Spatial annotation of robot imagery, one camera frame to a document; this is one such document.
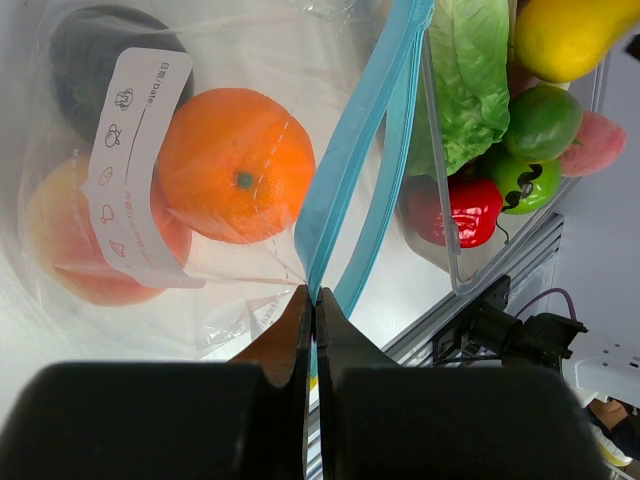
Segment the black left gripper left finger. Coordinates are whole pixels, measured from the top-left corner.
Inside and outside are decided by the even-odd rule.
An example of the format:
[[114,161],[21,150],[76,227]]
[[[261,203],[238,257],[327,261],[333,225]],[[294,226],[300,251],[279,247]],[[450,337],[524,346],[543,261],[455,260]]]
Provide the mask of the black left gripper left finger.
[[301,479],[312,302],[225,363],[58,363],[1,433],[5,479]]

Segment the clear zip top bag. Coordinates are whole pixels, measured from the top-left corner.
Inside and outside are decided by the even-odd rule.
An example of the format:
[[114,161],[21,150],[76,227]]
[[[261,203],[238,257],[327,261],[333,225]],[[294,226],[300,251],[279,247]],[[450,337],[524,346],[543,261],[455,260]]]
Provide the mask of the clear zip top bag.
[[[58,106],[51,37],[69,13],[98,5],[143,11],[183,52],[132,47],[115,65],[95,140]],[[1,5],[1,374],[76,359],[226,359],[281,314],[294,290],[332,287],[351,309],[390,223],[408,156],[430,1],[5,1]],[[296,222],[251,244],[192,230],[184,267],[150,214],[157,157],[177,111],[216,88],[255,90],[303,126],[316,171]],[[105,260],[144,286],[139,304],[81,300],[39,265],[26,207],[62,162],[89,155],[82,185]],[[108,250],[127,222],[100,207],[131,193],[149,256],[133,268]]]

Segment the orange pink toy peach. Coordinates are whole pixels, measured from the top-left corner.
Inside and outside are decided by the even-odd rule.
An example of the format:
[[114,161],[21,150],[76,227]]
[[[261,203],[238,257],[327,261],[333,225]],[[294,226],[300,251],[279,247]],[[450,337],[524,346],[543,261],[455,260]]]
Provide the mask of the orange pink toy peach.
[[[104,307],[121,307],[146,302],[166,290],[144,286],[134,278],[113,268],[105,260],[91,223],[89,202],[81,190],[88,179],[89,155],[71,157],[57,166],[37,187],[26,207],[26,230],[39,265],[62,287],[81,300]],[[164,244],[174,259],[184,267],[192,247],[192,230],[169,211],[156,175],[151,180],[150,214]],[[136,221],[131,193],[123,198],[124,214],[116,213],[115,200],[100,207],[100,226],[113,227],[116,220],[127,222],[131,242],[119,232],[109,232],[108,250],[133,268],[136,249],[146,252],[150,229],[140,229]]]

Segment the dark purple toy plum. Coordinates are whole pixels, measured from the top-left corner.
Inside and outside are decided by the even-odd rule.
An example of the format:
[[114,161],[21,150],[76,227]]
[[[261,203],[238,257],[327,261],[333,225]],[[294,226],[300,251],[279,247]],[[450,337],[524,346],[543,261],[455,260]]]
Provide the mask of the dark purple toy plum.
[[50,41],[53,85],[62,116],[92,143],[119,55],[128,48],[183,52],[155,17],[126,6],[98,5],[69,13]]

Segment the orange toy tangerine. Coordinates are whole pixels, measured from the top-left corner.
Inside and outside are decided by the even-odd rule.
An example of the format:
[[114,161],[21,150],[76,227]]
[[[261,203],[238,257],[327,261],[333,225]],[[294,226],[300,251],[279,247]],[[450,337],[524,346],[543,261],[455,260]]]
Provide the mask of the orange toy tangerine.
[[297,220],[316,171],[309,135],[255,90],[216,88],[174,115],[157,157],[174,216],[216,241],[267,240]]

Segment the yellow toy pear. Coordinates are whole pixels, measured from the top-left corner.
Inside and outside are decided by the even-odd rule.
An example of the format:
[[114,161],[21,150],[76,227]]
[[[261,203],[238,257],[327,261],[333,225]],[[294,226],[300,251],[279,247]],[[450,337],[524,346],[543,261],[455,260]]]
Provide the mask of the yellow toy pear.
[[638,22],[636,0],[529,1],[515,24],[515,58],[542,80],[572,82],[594,70]]

